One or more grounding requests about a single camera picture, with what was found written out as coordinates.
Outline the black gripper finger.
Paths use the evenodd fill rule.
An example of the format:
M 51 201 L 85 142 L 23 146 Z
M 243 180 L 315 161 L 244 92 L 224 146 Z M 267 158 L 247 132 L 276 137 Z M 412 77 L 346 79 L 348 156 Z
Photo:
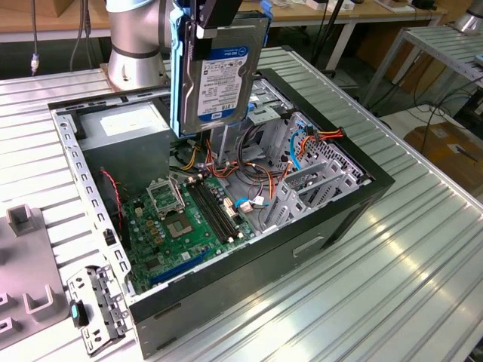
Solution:
M 196 38 L 214 38 L 217 29 L 229 26 L 242 0 L 195 1 Z

